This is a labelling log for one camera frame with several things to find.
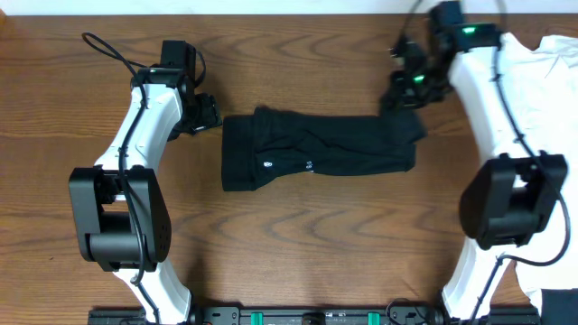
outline green led light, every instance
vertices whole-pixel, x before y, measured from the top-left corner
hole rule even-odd
[[[463,33],[471,34],[476,32],[476,27],[464,27],[462,30]]]
[[[421,75],[421,76],[417,76],[414,78],[414,82],[415,83],[422,83],[422,81],[424,81],[425,76]]]

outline black wire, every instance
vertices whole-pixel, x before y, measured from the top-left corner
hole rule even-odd
[[[409,302],[409,304],[411,304],[412,307],[414,307],[415,312],[417,312],[419,317],[421,317],[424,321],[427,321],[427,318],[417,309],[417,306],[415,305],[415,303],[410,301],[407,298],[395,298],[393,301],[391,301],[386,307],[386,316],[389,317],[389,308],[391,306],[394,306],[396,304],[396,302],[399,302],[399,301]]]
[[[99,39],[97,36],[95,36],[94,34],[92,34],[92,33],[90,33],[90,32],[84,32],[84,33],[82,34],[82,40],[83,40],[86,44],[88,44],[91,48],[95,49],[96,51],[99,51],[100,53],[102,53],[102,54],[104,54],[104,55],[106,55],[106,56],[108,56],[108,57],[110,57],[110,58],[113,58],[113,59],[115,59],[115,60],[120,60],[120,61],[122,61],[122,60],[120,59],[122,56],[121,56],[121,57],[118,57],[118,56],[116,56],[115,54],[111,54],[111,53],[109,53],[109,52],[107,52],[107,51],[104,51],[104,50],[100,49],[98,46],[96,46],[95,44],[93,44],[93,43],[89,40],[89,38],[88,38],[87,36],[90,37],[90,38],[92,38],[92,39],[94,39],[94,40],[96,40],[97,42],[101,43],[102,45],[105,45],[105,44],[102,43],[102,42],[101,42],[102,40],[100,40],[100,39]],[[144,64],[141,64],[141,63],[138,63],[138,62],[134,62],[134,61],[131,61],[131,60],[125,60],[125,61],[128,62],[129,64],[132,64],[132,65],[136,66],[136,67],[146,68],[146,66],[145,66]]]
[[[498,2],[499,2],[499,4],[501,4],[501,8],[502,8],[502,13],[501,13],[502,19],[501,20],[502,20],[502,23],[504,24],[504,26],[506,26],[507,17],[505,14],[505,6],[504,6],[503,1],[498,0]],[[522,264],[531,265],[531,266],[553,265],[554,263],[556,263],[560,259],[562,259],[562,257],[564,256],[564,254],[568,250],[568,246],[570,245],[570,239],[571,239],[570,213],[568,212],[568,207],[566,205],[566,201],[564,200],[564,197],[562,196],[562,192],[560,189],[556,188],[554,181],[552,180],[552,177],[546,171],[544,165],[538,159],[538,157],[534,154],[534,152],[532,151],[530,146],[527,144],[526,140],[524,139],[524,134],[522,134],[522,132],[520,132],[520,130],[517,126],[516,120],[514,119],[512,112],[509,109],[508,102],[507,102],[506,96],[504,94],[504,89],[503,89],[502,84],[501,84],[501,77],[502,76],[499,73],[499,53],[500,52],[501,52],[501,44],[496,47],[496,49],[494,50],[494,55],[493,55],[494,82],[496,83],[496,88],[498,90],[499,100],[500,100],[500,102],[504,108],[506,116],[508,117],[508,121],[512,127],[512,130],[514,131],[514,134],[516,135],[517,141],[522,145],[522,147],[526,151],[527,155],[530,156],[530,158],[532,159],[532,161],[534,162],[534,164],[536,165],[538,170],[542,173],[546,184],[555,193],[557,200],[560,202],[560,207],[562,208],[562,212],[564,213],[565,238],[564,238],[564,243],[562,244],[562,248],[560,249],[558,254],[549,261],[536,262],[536,261],[527,260],[525,258],[514,256],[514,255],[501,255],[501,256],[499,256],[498,259],[496,260],[496,264],[494,265],[494,268],[492,269],[492,272],[488,278],[488,281],[486,282],[486,285],[484,286],[484,289],[481,293],[481,296],[480,296],[480,298],[478,298],[478,302],[476,303],[476,306],[473,310],[473,313],[471,314],[470,321],[468,322],[468,324],[472,324],[473,321],[476,319],[476,316],[478,314],[478,310],[480,309],[480,306],[481,306],[484,298],[488,294],[491,283],[492,283],[494,277],[496,277],[496,273],[498,272],[499,267],[503,264],[505,259],[510,259],[512,261],[520,262]]]
[[[141,294],[143,295],[144,299],[146,300],[146,302],[151,306],[151,308],[153,309],[153,315],[154,315],[154,322],[156,323],[156,325],[159,325],[159,309],[158,307],[156,307],[156,305],[154,304],[153,300],[151,299],[151,296],[148,295],[148,292],[145,290],[145,288],[143,287],[142,283],[139,283],[137,286],[138,291],[141,292]]]
[[[94,44],[92,44],[89,41],[89,38],[99,42],[104,47],[106,47],[110,52],[106,52],[104,50],[97,48]],[[141,116],[143,115],[143,113],[145,112],[145,109],[146,109],[145,86],[143,85],[141,80],[136,77],[136,71],[131,66],[131,64],[134,64],[134,62],[131,63],[131,61],[125,59],[117,50],[115,50],[115,48],[113,48],[108,43],[101,40],[97,35],[95,35],[91,32],[84,32],[82,34],[82,40],[84,40],[84,42],[86,42],[88,45],[90,45],[90,47],[92,47],[93,49],[98,50],[99,52],[107,55],[108,57],[111,57],[113,59],[120,60],[121,62],[123,62],[125,64],[126,68],[133,75],[134,80],[136,81],[136,83],[138,84],[138,87],[141,90],[141,97],[142,97],[141,106],[138,109],[138,113],[136,113],[136,117],[133,120],[133,123],[129,126],[128,131],[126,132],[125,139],[123,140],[123,143],[118,148],[118,177],[120,179],[120,185],[121,185],[122,191],[125,193],[126,205],[128,206],[128,216],[129,216],[129,218],[133,224],[133,227],[135,228],[136,241],[138,244],[138,255],[139,255],[138,256],[138,259],[139,259],[138,273],[136,274],[136,276],[134,278],[132,278],[130,280],[130,282],[131,282],[131,284],[136,285],[138,287],[138,289],[143,294],[144,299],[147,300],[147,302],[151,305],[151,307],[154,310],[156,308],[156,306],[154,306],[152,300],[150,300],[150,297],[148,297],[148,294],[146,294],[145,288],[143,288],[143,286],[141,285],[141,281],[143,280],[143,276],[145,275],[145,241],[143,238],[143,231],[141,229],[141,225],[138,221],[138,218],[136,217],[135,204],[134,204],[133,199],[131,197],[131,189],[130,189],[130,186],[128,184],[128,181],[126,180],[126,176],[125,176],[126,147],[128,145],[128,142],[130,141],[131,136],[133,135],[133,132],[136,129],[136,126],[138,125],[138,121],[141,119]],[[158,322],[159,322],[158,310],[154,316],[155,316],[156,322],[158,324]]]

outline wood grain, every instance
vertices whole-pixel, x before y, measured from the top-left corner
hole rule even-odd
[[[493,20],[475,16],[475,20]],[[372,115],[394,68],[399,15],[11,17],[0,40],[0,322],[79,324],[93,306],[135,306],[112,274],[79,254],[68,177],[116,134],[129,74],[91,50],[91,31],[128,58],[159,60],[162,40],[201,50],[223,115],[258,104]],[[411,33],[424,38],[422,22]],[[572,15],[511,16],[528,47],[578,37]],[[408,173],[280,178],[256,192],[220,185],[220,129],[167,145],[159,182],[172,218],[170,257],[203,303],[247,306],[433,302],[463,234],[461,192],[478,169],[455,95],[420,111],[429,136]],[[527,302],[510,269],[494,302]]]
[[[4,26],[4,21],[6,20],[6,14],[0,9],[0,33],[2,33],[2,26]]]

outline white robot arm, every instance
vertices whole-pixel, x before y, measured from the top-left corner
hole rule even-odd
[[[149,322],[176,324],[191,316],[191,292],[179,281],[167,257],[171,223],[155,175],[168,141],[181,133],[195,135],[222,124],[213,96],[194,94],[204,77],[203,71],[194,80],[197,55],[204,66],[200,53],[186,42],[164,41],[160,64],[143,67],[133,77],[131,104],[112,144],[94,167],[77,168],[70,176],[81,254],[128,284]],[[140,86],[146,95],[145,107]],[[124,169],[144,234],[145,272],[138,286],[131,283],[139,269],[137,226],[127,222],[126,213],[102,208],[102,204],[126,200],[119,180],[119,148],[135,120],[124,148]]]

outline wooden table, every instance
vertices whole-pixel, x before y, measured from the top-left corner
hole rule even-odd
[[[404,16],[7,17],[0,26],[0,322],[80,324],[93,306],[136,306],[79,254],[68,178],[91,166],[128,108],[126,69],[89,48],[91,31],[151,64],[165,39],[201,50],[223,116],[257,104],[327,116],[375,115]],[[475,16],[474,20],[495,20]],[[411,34],[423,39],[416,19]],[[578,37],[576,16],[517,15],[528,47]],[[255,192],[220,184],[221,129],[167,145],[158,179],[172,218],[170,257],[201,303],[246,306],[433,302],[464,235],[461,192],[478,170],[455,94],[419,114],[429,136],[408,173],[286,176]],[[527,302],[512,269],[494,302]]]

